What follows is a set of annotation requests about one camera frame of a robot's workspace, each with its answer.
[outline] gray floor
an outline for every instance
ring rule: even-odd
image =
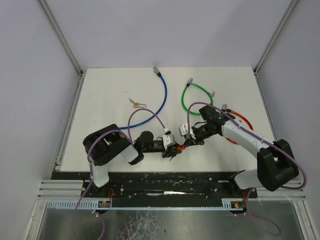
[[[304,239],[289,202],[250,202],[253,213],[276,221],[282,236],[261,231],[249,216],[234,216],[227,211],[124,211],[113,210],[103,215],[106,230],[102,239],[108,240],[299,240]],[[73,239],[71,218],[73,210],[47,209],[42,221],[39,240]],[[258,221],[270,231],[277,229],[263,220]],[[99,217],[87,210],[78,210],[75,221],[77,240],[95,240],[102,231]]]

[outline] blue cable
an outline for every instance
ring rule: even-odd
[[[168,94],[168,89],[167,89],[167,85],[166,85],[166,82],[164,80],[164,78],[162,77],[162,75],[159,76],[163,82],[163,85],[164,85],[164,99],[163,99],[163,102],[162,102],[162,105],[160,106],[160,108],[158,109],[158,111],[155,112],[155,115],[158,115],[158,113],[160,113],[160,111],[162,110],[162,108],[165,106],[166,104],[166,101],[167,101],[167,94]],[[136,128],[136,127],[139,127],[143,124],[146,124],[147,122],[149,122],[150,120],[152,120],[153,118],[155,118],[154,115],[152,115],[151,117],[149,117],[147,120],[144,120],[140,123],[137,123],[135,125],[132,125],[130,126],[130,129],[133,129],[133,128]],[[119,127],[119,129],[121,130],[125,130],[125,129],[128,129],[127,126],[122,126],[122,127]]]

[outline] white wall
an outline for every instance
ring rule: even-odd
[[[308,175],[305,188],[320,231],[320,1],[301,0],[260,72],[276,129]]]
[[[291,0],[47,0],[82,68],[254,67]]]
[[[20,239],[77,75],[36,0],[0,7],[0,239]]]

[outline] green cable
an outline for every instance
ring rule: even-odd
[[[199,85],[197,85],[197,84],[195,84],[195,83],[191,83],[190,85],[193,85],[193,86],[197,87],[198,89],[204,91],[204,92],[208,95],[208,97],[210,98],[211,104],[212,104],[212,105],[214,104],[214,100],[213,100],[210,92],[208,92],[208,91],[205,90],[202,86],[199,86]],[[187,108],[186,105],[185,105],[184,98],[185,98],[185,93],[186,93],[188,87],[189,87],[188,85],[185,86],[185,88],[184,88],[184,90],[183,90],[183,93],[182,93],[182,96],[181,96],[181,104],[182,104],[182,107],[183,107],[183,109],[186,110],[187,112],[188,112],[188,108]],[[200,116],[200,113],[198,113],[198,112],[190,111],[190,114]]]

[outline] white table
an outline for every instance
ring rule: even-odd
[[[257,133],[273,140],[251,67],[165,67],[159,70],[166,81],[168,97],[158,116],[178,143],[184,142],[178,127],[187,121],[187,113],[181,105],[181,94],[189,78],[193,78],[194,83],[209,92],[215,91],[214,105],[221,107],[227,104],[228,108],[244,115]],[[164,92],[163,83],[152,68],[88,69],[61,171],[88,172],[89,164],[82,144],[84,138],[113,123],[118,127],[126,126],[130,114],[136,110],[129,98],[157,111],[164,99]],[[209,102],[209,98],[198,88],[190,86],[184,101],[189,106],[193,102]],[[196,112],[201,107],[197,105],[192,110]],[[147,111],[139,111],[132,118],[131,125],[150,116]],[[193,125],[201,122],[202,118],[191,116],[190,120]],[[154,118],[143,126],[133,128],[130,131],[132,139],[135,140],[146,130],[151,131],[155,138],[163,134],[161,125]],[[256,167],[256,159],[249,152],[220,135],[206,139],[203,146],[188,147],[172,161],[162,158],[161,153],[146,153],[144,160],[133,166],[120,156],[108,163],[109,172],[220,172],[251,170]]]

